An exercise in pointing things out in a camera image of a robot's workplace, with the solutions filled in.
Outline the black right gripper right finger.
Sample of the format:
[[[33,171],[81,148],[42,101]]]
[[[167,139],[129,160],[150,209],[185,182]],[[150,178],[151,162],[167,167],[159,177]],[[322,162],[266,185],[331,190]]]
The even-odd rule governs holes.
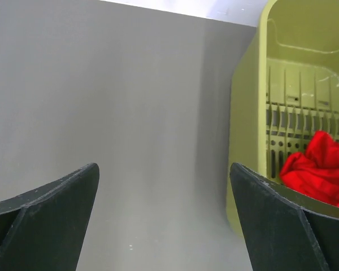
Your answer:
[[[339,270],[339,208],[239,163],[229,171],[253,270]]]

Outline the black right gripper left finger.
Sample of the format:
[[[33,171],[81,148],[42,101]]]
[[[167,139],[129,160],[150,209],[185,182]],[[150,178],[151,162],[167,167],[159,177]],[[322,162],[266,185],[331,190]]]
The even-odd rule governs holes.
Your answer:
[[[99,184],[82,168],[0,202],[0,270],[76,270]]]

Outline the red t shirt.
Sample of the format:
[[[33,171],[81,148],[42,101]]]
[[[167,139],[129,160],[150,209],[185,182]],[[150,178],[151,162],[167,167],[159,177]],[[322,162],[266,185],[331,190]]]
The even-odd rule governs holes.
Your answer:
[[[317,131],[305,152],[287,158],[280,179],[292,190],[339,208],[339,143]]]

